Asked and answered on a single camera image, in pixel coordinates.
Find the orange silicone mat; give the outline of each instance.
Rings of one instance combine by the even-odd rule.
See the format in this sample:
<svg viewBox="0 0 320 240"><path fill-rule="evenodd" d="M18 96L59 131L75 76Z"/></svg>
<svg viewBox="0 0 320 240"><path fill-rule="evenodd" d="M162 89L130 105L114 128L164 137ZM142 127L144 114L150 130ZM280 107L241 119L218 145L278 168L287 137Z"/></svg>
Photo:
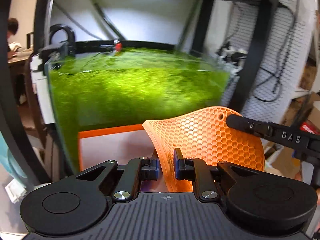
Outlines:
<svg viewBox="0 0 320 240"><path fill-rule="evenodd" d="M228 161L259 171L264 170L260 138L230 129L226 118L239 113L220 106L197 110L176 118L143 123L161 163L170 192L192 191L190 181L175 179L173 150L180 148L185 158L203 159L209 165Z"/></svg>

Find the white pegboard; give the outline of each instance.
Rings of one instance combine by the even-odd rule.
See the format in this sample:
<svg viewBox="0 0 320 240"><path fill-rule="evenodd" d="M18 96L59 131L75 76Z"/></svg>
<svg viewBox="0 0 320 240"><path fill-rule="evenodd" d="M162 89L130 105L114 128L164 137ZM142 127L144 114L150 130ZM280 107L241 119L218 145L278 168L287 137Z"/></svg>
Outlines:
<svg viewBox="0 0 320 240"><path fill-rule="evenodd" d="M297 0L279 0L284 5L288 6L295 11ZM256 19L258 15L258 7L248 5L245 3L237 3L234 12L231 16L230 28L228 35L234 33L235 29L238 31L230 39L233 47L237 49L249 49L251 38L253 35ZM313 17L314 11L310 10L307 12L309 17ZM269 71L274 72L276 70L276 57L279 49L281 48L286 34L292 24L292 15L285 8L278 8L274 21L273 27L268 40L268 45L264 54L264 59L261 66ZM310 44L312 40L312 31L314 27L313 21L300 21L297 22L294 32L294 38L292 41L292 47L290 50L290 56L288 58L287 65L284 69L281 83L283 85L283 91L278 100L272 103L264 103L257 100L253 96L253 90L251 96L247 100L244 109L241 114L252 119L269 121L269 122L281 122L281 119L289 106L292 98L292 94L295 92L299 85L301 75L304 70L305 62L308 57ZM280 62L283 62L285 57L286 49L281 54ZM270 76L269 73L264 70L259 70L255 84L259 84ZM275 98L276 94L272 93L276 79L273 78L265 85L255 90L255 95L264 100L271 100ZM222 105L227 106L234 89L236 87L236 81L233 82L230 87L225 91L222 98Z"/></svg>

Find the green water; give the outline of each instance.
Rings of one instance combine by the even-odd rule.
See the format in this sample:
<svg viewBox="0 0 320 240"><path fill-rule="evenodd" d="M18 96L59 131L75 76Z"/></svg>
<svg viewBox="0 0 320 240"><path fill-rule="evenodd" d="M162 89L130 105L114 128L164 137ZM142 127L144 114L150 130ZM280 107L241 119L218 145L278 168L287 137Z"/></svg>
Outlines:
<svg viewBox="0 0 320 240"><path fill-rule="evenodd" d="M132 49L116 56L67 59L49 77L62 141L78 169L79 131L167 119L217 105L229 73L186 54Z"/></svg>

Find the green algae water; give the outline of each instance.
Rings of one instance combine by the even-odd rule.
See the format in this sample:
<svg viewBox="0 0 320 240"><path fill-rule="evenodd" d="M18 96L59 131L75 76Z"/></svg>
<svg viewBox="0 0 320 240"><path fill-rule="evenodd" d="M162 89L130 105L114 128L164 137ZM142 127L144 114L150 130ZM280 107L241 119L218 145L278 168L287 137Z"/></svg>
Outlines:
<svg viewBox="0 0 320 240"><path fill-rule="evenodd" d="M61 141L77 170L78 132L218 105L229 73L183 53L125 49L112 56L67 58L49 78Z"/></svg>

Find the metal screw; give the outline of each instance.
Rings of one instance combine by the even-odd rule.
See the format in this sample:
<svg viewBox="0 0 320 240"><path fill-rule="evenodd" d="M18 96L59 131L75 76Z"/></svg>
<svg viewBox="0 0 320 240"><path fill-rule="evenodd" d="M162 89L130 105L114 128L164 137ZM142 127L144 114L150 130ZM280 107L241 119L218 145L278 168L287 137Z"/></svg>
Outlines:
<svg viewBox="0 0 320 240"><path fill-rule="evenodd" d="M118 191L114 194L116 199L126 199L130 197L130 193L126 191Z"/></svg>
<svg viewBox="0 0 320 240"><path fill-rule="evenodd" d="M216 198L218 196L218 193L216 193L215 191L209 190L209 191L205 191L202 193L202 196L204 198Z"/></svg>

